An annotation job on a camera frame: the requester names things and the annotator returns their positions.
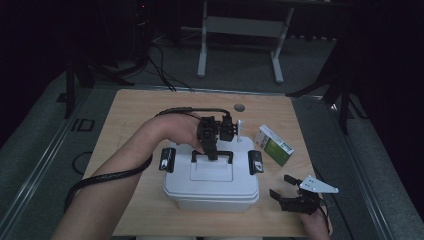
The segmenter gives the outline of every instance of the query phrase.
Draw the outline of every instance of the person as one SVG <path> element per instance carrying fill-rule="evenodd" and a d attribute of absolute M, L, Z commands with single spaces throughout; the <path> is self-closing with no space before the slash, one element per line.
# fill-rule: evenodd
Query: person
<path fill-rule="evenodd" d="M 189 144 L 204 153 L 196 135 L 200 118 L 195 113 L 188 115 L 171 113 L 149 119 L 93 176 L 138 168 L 149 159 L 156 146 L 166 139 L 177 144 Z M 81 189 L 51 239 L 110 238 L 132 198 L 141 174 Z M 326 239 L 318 238 L 324 235 L 320 231 L 322 224 L 318 215 L 300 215 L 300 218 L 311 238 L 316 236 L 313 239 Z"/>

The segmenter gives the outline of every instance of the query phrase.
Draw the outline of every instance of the small carton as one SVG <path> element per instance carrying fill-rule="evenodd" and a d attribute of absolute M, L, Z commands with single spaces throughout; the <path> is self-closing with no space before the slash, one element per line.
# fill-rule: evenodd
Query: small carton
<path fill-rule="evenodd" d="M 275 134 L 266 125 L 259 127 L 259 133 L 256 135 L 255 143 L 258 144 L 272 159 L 281 167 L 286 164 L 294 150 L 285 143 L 277 134 Z"/>

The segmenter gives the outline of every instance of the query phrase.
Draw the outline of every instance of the wooden desk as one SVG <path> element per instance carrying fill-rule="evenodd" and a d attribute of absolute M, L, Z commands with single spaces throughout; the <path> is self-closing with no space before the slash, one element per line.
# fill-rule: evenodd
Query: wooden desk
<path fill-rule="evenodd" d="M 244 112 L 236 112 L 243 104 Z M 113 102 L 85 173 L 90 176 L 146 120 L 171 107 L 216 107 L 231 112 L 233 121 L 244 120 L 242 135 L 254 139 L 266 124 L 295 150 L 281 168 L 262 152 L 265 173 L 259 174 L 260 197 L 244 213 L 184 211 L 163 192 L 164 172 L 158 170 L 162 142 L 150 168 L 142 175 L 114 235 L 158 236 L 304 236 L 295 213 L 282 212 L 269 197 L 269 189 L 284 197 L 296 197 L 297 187 L 283 180 L 284 174 L 304 179 L 314 176 L 311 161 L 290 99 L 283 96 L 120 90 Z"/>

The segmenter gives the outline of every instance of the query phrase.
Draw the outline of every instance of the gray floor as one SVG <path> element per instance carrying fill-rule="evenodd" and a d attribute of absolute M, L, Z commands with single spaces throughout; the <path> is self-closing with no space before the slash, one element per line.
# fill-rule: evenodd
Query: gray floor
<path fill-rule="evenodd" d="M 164 70 L 195 91 L 255 94 L 284 94 L 313 83 L 334 46 L 322 40 L 287 40 L 280 57 L 285 81 L 276 84 L 267 51 L 234 50 L 211 42 L 206 77 L 198 79 L 197 39 L 183 41 L 180 48 L 167 46 L 165 39 L 156 43 L 164 52 Z M 160 63 L 156 48 L 150 55 Z M 135 82 L 136 89 L 166 89 L 153 72 L 149 64 L 126 79 Z M 63 214 L 68 189 L 81 179 L 72 169 L 72 160 L 93 150 L 116 90 L 121 88 L 108 80 L 99 80 L 92 90 L 78 88 L 79 107 L 64 120 L 65 106 L 56 103 L 64 86 L 64 75 L 52 81 L 0 150 L 1 239 L 49 238 Z M 350 239 L 349 231 L 354 239 L 422 238 L 423 222 L 371 123 L 352 111 L 349 135 L 342 134 L 336 123 L 338 112 L 320 101 L 324 92 L 325 87 L 293 99 L 293 105 L 317 175 L 341 190 L 334 196 L 324 195 L 334 226 L 332 239 Z M 76 119 L 95 120 L 93 131 L 72 130 Z M 88 158 L 88 154 L 79 158 L 77 168 L 83 171 Z M 31 175 L 34 169 L 45 173 Z"/>

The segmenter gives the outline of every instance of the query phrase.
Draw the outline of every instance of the cable wrapped around arm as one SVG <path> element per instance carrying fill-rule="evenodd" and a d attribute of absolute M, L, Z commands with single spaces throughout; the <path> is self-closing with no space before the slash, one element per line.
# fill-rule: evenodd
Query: cable wrapped around arm
<path fill-rule="evenodd" d="M 141 172 L 143 172 L 144 170 L 146 170 L 150 166 L 150 163 L 152 162 L 152 159 L 153 159 L 153 155 L 151 155 L 149 157 L 149 159 L 147 159 L 147 161 L 145 163 L 143 163 L 143 165 L 141 165 L 138 168 L 132 169 L 132 170 L 122 171 L 122 172 L 115 172 L 115 173 L 102 174 L 102 175 L 98 175 L 98 176 L 94 176 L 94 177 L 89 177 L 89 178 L 86 178 L 86 179 L 83 179 L 83 180 L 79 181 L 74 186 L 72 186 L 72 188 L 68 192 L 68 195 L 66 196 L 66 199 L 65 199 L 65 212 L 68 209 L 68 207 L 71 205 L 72 200 L 75 197 L 75 194 L 80 189 L 82 189 L 84 187 L 87 187 L 89 185 L 103 183 L 103 182 L 108 182 L 108 181 L 113 181 L 113 180 L 118 180 L 118 179 L 130 177 L 130 176 L 136 175 L 138 173 L 141 173 Z"/>

